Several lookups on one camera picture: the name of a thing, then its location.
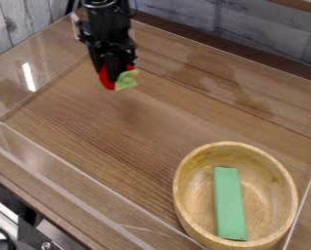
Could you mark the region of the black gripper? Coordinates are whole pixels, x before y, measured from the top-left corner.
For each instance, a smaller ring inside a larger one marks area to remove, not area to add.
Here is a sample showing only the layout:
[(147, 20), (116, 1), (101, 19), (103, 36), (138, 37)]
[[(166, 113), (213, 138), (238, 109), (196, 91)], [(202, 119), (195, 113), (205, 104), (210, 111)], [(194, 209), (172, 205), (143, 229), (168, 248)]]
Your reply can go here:
[(79, 41), (87, 46), (95, 71), (107, 64), (108, 80), (115, 82), (119, 74), (133, 64), (135, 43), (129, 38), (129, 19), (79, 21)]

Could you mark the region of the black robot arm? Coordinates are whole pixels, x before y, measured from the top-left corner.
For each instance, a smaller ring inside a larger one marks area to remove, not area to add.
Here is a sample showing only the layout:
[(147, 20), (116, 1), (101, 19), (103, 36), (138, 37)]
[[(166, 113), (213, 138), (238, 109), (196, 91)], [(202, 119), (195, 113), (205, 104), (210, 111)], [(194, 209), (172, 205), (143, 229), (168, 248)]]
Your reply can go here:
[(87, 20), (77, 22), (77, 39), (87, 46), (100, 82), (113, 88), (136, 58), (129, 38), (129, 0), (81, 0), (81, 6)]

